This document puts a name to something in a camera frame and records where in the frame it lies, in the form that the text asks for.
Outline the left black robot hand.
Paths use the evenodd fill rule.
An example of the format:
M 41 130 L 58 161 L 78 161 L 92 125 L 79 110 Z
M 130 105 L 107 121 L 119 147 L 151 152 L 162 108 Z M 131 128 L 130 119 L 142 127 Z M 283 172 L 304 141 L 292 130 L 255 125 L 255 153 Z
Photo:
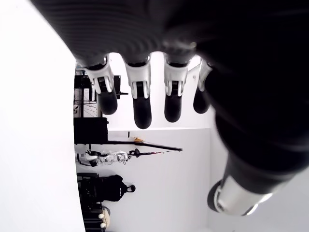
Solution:
M 252 213 L 309 165 L 309 3 L 306 0 L 35 0 L 94 85 L 117 109 L 108 56 L 122 56 L 136 125 L 151 124 L 150 54 L 164 55 L 165 118 L 176 122 L 194 55 L 194 110 L 215 110 L 229 154 L 208 206 Z

